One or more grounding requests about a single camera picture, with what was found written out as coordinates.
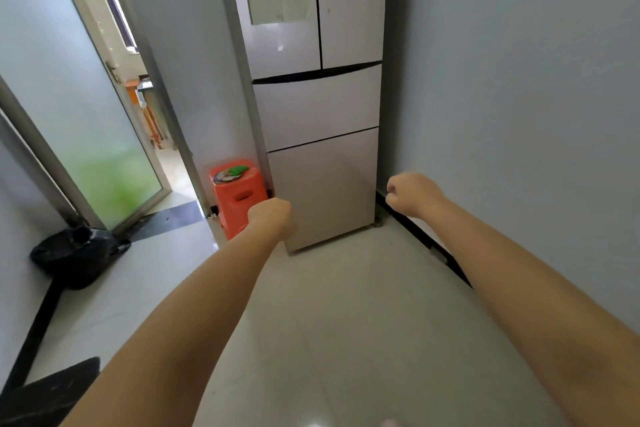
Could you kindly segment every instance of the black baseboard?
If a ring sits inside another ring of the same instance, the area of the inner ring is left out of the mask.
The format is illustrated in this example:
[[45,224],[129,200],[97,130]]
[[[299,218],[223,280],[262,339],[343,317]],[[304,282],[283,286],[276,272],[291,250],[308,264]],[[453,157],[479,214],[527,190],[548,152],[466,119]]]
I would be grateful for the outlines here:
[[416,225],[413,221],[409,220],[405,215],[400,214],[394,211],[391,206],[387,204],[385,201],[385,197],[380,193],[376,192],[376,203],[382,206],[385,211],[387,211],[391,216],[393,216],[398,223],[400,223],[404,228],[406,228],[414,237],[420,240],[420,243],[425,245],[429,250],[435,248],[438,253],[440,253],[446,260],[446,265],[451,269],[451,271],[456,274],[460,280],[463,280],[465,284],[471,287],[471,283],[469,282],[467,276],[458,265],[456,259],[453,258],[453,255],[447,250],[445,250],[436,240],[428,236],[427,233],[424,232],[418,225]]
[[27,381],[27,376],[36,359],[44,334],[47,332],[51,318],[53,318],[53,314],[58,306],[58,301],[60,301],[60,296],[64,290],[65,288],[60,281],[55,279],[51,281],[51,285],[49,285],[49,289],[27,333],[27,338],[22,344],[20,353],[18,353],[18,358],[16,358],[11,372],[9,372],[9,377],[4,384],[0,397],[4,396],[10,390],[20,388]]

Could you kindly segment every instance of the orange chair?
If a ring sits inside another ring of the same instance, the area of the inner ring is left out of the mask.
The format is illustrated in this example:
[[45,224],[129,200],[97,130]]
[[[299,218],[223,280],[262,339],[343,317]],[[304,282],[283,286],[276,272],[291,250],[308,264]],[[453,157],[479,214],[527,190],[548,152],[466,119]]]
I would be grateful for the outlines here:
[[[249,170],[235,181],[221,184],[213,182],[216,174],[237,165],[245,165],[249,167]],[[209,179],[211,179],[213,194],[216,195],[218,202],[220,225],[225,230],[227,239],[230,240],[249,224],[249,208],[268,199],[262,174],[250,160],[239,159],[214,167],[209,172]]]

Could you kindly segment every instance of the forearm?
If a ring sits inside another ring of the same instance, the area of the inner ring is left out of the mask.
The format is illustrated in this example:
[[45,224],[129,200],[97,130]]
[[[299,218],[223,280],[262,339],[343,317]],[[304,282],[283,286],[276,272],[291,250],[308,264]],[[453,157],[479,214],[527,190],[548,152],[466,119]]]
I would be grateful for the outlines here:
[[420,218],[444,241],[574,422],[597,424],[603,420],[598,414],[611,415],[612,409],[598,404],[619,400],[609,398],[612,382],[628,384],[629,395],[638,393],[637,336],[618,319],[540,259],[450,201],[425,208]]
[[64,426],[191,425],[278,237],[249,225],[151,313]]

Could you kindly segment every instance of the glass door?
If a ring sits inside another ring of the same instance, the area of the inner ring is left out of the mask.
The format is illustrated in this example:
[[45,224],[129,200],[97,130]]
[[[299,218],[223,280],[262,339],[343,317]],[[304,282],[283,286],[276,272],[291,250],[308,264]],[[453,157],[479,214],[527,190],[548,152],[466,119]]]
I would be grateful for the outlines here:
[[73,0],[0,0],[0,76],[25,126],[12,123],[41,136],[42,164],[91,225],[121,229],[169,193]]

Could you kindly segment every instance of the frosted glass door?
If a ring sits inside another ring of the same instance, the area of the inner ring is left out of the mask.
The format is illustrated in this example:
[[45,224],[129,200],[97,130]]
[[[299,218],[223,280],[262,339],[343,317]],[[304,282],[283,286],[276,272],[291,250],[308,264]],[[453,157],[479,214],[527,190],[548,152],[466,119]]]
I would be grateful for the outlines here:
[[162,189],[72,0],[0,0],[0,75],[107,228]]

